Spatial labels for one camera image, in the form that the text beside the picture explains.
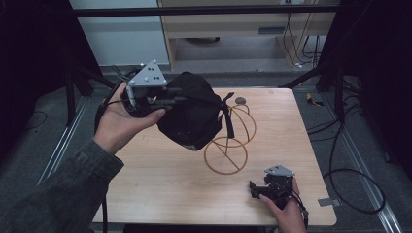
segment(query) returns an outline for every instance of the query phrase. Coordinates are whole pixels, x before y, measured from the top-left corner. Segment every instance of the black strap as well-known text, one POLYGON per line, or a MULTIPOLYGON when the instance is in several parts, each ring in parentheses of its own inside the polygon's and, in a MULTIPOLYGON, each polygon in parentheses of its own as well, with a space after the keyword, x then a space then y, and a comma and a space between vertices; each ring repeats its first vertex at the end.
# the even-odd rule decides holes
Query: black strap
POLYGON ((231 115, 229 114, 229 107, 226 104, 226 101, 232 97, 234 92, 230 92, 227 96, 222 100, 222 110, 224 113, 224 119, 226 120, 226 127, 227 127, 227 138, 234 138, 234 130, 233 124, 231 122, 231 115))

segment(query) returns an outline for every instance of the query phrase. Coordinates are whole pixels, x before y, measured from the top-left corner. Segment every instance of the gray floor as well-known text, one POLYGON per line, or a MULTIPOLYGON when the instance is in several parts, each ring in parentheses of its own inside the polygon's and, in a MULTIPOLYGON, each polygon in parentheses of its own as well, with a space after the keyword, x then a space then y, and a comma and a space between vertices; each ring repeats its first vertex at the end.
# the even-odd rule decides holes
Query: gray floor
MULTIPOLYGON (((183 71, 191 71, 204 76, 212 86, 278 86, 288 83, 312 68, 308 63, 302 68, 289 67, 280 52, 274 38, 221 38, 214 44, 182 40, 179 43, 176 67, 165 71, 168 78, 183 71)), ((296 102, 302 114, 308 132, 311 127, 334 120, 332 104, 320 107, 308 104, 307 93, 311 93, 315 101, 328 103, 333 90, 317 93, 313 78, 294 90, 296 102)), ((108 89, 99 83, 93 83, 93 96, 80 98, 77 103, 85 103, 86 111, 67 145, 65 153, 72 153, 81 146, 84 138, 92 137, 92 124, 97 105, 108 89)), ((347 101, 349 108, 357 104, 355 98, 347 101)), ((0 206, 8 207, 15 200, 29 192, 41 179, 50 162, 56 147, 60 147, 59 139, 65 130, 65 92, 59 89, 43 96, 37 102, 36 112, 23 132, 20 140, 11 151, 11 160, 1 165, 0 170, 0 206)), ((384 152, 376 140, 376 136, 368 126, 367 117, 362 116, 362 108, 355 108, 347 114, 345 132, 337 140, 333 154, 333 168, 366 169, 364 172, 381 185, 387 197, 388 205, 379 215, 367 215, 357 212, 347 204, 336 207, 337 223, 328 228, 310 227, 309 232, 412 232, 412 183, 406 178, 403 170, 395 163, 387 163, 384 152), (401 229, 389 229, 391 225, 382 220, 398 223, 401 229)), ((328 162, 333 140, 316 141, 333 137, 337 126, 333 125, 321 133, 310 135, 312 146, 321 171, 328 171, 328 162)), ((337 198, 328 179, 326 187, 332 198, 337 198)), ((374 187, 364 182, 358 175, 351 173, 336 174, 334 182, 339 192, 350 203, 362 209, 373 210, 370 198, 374 187)), ((111 225, 114 232, 121 232, 121 225, 111 225)))

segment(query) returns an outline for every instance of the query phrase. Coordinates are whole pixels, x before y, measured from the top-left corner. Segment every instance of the finger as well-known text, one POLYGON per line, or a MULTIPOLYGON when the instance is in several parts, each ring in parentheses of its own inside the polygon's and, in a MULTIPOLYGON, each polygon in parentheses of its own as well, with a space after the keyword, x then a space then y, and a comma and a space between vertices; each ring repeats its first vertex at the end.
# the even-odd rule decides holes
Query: finger
POLYGON ((267 208, 269 208, 270 212, 271 212, 275 217, 277 217, 277 216, 282 212, 282 210, 279 209, 279 208, 276 206, 276 204, 275 204, 272 200, 270 200, 268 197, 266 197, 266 196, 264 196, 264 195, 261 194, 261 195, 259 196, 259 198, 260 198, 261 201, 264 202, 264 204, 267 206, 267 208))

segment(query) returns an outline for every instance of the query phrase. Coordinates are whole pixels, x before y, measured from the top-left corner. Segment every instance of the black hat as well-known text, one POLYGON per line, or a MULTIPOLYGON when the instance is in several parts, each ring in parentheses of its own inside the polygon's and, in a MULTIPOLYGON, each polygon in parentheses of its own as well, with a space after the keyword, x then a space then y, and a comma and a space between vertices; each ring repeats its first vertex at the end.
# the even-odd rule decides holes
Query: black hat
POLYGON ((166 87, 175 89, 173 95, 185 98, 185 101, 174 105, 157 123, 158 129, 164 135, 189 150, 200 150, 222 129, 223 115, 219 114, 223 111, 227 137, 234 138, 225 103, 233 93, 229 93, 222 100, 203 77, 190 72, 182 73, 166 87))

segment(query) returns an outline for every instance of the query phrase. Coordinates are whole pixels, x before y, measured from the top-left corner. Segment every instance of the wooden table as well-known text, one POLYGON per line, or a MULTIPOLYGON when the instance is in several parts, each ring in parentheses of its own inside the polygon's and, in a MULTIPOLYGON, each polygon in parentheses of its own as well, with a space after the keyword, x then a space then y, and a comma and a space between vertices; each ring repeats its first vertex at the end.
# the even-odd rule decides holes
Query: wooden table
MULTIPOLYGON (((310 213, 309 225, 333 225, 333 208, 318 203, 328 194, 292 91, 215 88, 215 92, 222 98, 234 92, 229 106, 235 105, 236 97, 244 97, 256 121, 256 135, 245 145, 246 166, 233 175, 217 174, 205 163, 205 148, 187 150, 156 126, 146 129, 117 154, 125 166, 109 187, 109 222, 273 225, 272 214, 260 200, 251 197, 249 181, 264 185, 264 169, 281 164, 296 173, 302 201, 310 213)), ((242 118, 254 131, 253 122, 242 118)), ((233 115, 232 120, 236 139, 247 141, 239 118, 233 115)), ((218 136, 225 133, 223 128, 218 136)), ((211 147, 208 152, 213 155, 211 147)), ((218 158, 211 162, 226 163, 218 158)), ((102 221, 101 211, 94 221, 102 221)))

